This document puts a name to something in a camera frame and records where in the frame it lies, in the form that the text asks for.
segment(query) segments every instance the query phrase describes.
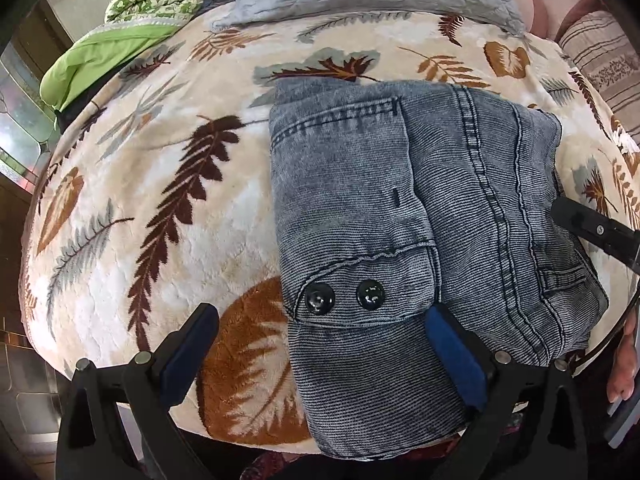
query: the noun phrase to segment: leaf pattern blanket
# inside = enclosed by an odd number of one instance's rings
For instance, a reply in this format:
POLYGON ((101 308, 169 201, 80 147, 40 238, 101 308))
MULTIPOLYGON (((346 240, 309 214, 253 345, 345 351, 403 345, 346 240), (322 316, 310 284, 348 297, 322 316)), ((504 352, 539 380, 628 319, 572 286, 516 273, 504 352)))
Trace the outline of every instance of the leaf pattern blanket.
MULTIPOLYGON (((197 18, 112 79, 65 132, 40 182, 20 283, 28 337, 71 376, 154 349, 201 302, 220 334, 176 423, 211 438, 318 452, 287 354, 270 189, 268 113, 283 77, 423 79, 558 116, 564 190, 640 227, 638 147, 560 48, 424 12, 360 12, 212 32, 197 18)), ((495 135, 500 135, 496 125, 495 135)), ((588 246, 610 298, 631 273, 588 246)))

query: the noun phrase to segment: blue gripper pad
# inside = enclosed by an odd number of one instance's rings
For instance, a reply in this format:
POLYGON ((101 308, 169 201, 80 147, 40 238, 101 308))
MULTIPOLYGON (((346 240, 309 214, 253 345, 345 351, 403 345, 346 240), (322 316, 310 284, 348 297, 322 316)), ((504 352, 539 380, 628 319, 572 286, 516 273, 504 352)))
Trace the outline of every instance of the blue gripper pad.
POLYGON ((434 304, 424 317, 427 339, 463 402, 479 411, 487 402, 487 379, 471 351, 434 304))

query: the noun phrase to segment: sheet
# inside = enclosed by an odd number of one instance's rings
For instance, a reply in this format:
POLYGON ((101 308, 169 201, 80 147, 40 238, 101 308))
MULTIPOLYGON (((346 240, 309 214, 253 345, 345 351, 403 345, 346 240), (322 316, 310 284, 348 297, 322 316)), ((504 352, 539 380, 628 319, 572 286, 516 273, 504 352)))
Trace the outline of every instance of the sheet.
MULTIPOLYGON (((555 43, 397 11, 211 32, 232 6, 112 79, 69 126, 36 190, 23 317, 36 350, 67 376, 81 357, 107 366, 155 348, 209 301, 220 334, 172 410, 176 423, 248 446, 318 451, 288 361, 278 280, 268 113, 281 77, 427 79, 555 113, 566 194, 640 226, 638 147, 555 43)), ((587 250, 610 299, 593 345, 626 306, 631 275, 587 250)))

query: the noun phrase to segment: snap button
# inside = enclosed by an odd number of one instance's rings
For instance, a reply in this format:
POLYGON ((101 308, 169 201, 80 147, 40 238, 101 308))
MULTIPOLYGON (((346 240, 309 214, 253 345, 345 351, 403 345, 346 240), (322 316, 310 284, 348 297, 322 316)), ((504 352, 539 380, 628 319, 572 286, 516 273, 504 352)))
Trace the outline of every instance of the snap button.
POLYGON ((385 288, 376 280, 363 280, 356 291, 358 303, 366 310, 376 310, 385 303, 385 288))
POLYGON ((322 316, 334 307, 334 290, 326 283, 311 283, 305 289, 305 303, 309 312, 322 316))

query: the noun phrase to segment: denim jacket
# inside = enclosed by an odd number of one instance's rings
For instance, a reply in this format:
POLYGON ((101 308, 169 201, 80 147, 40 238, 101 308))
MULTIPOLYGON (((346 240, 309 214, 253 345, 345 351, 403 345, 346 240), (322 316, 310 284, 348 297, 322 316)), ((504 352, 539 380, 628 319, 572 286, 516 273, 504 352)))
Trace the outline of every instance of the denim jacket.
POLYGON ((434 302, 520 363, 586 346, 608 300, 550 217, 555 116, 448 84, 291 78, 270 131, 290 361, 322 452, 387 458, 465 423, 424 334, 434 302))

